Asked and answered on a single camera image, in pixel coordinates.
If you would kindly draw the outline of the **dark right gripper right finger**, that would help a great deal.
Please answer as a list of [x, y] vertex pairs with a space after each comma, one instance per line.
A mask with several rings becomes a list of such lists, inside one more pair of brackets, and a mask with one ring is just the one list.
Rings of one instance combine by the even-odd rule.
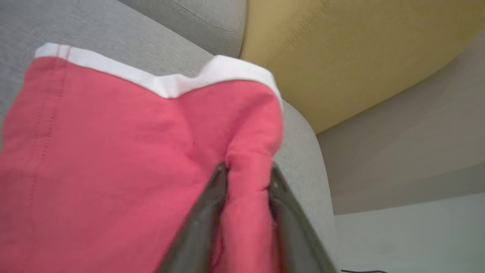
[[277, 164], [268, 186], [269, 208], [277, 225], [278, 263], [283, 273], [336, 273], [327, 250]]

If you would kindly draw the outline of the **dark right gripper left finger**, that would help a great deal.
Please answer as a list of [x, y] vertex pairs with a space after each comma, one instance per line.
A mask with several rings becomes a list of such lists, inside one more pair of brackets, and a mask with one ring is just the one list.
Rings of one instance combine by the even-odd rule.
[[156, 273], [208, 273], [213, 239], [225, 206], [228, 167], [221, 162], [177, 231]]

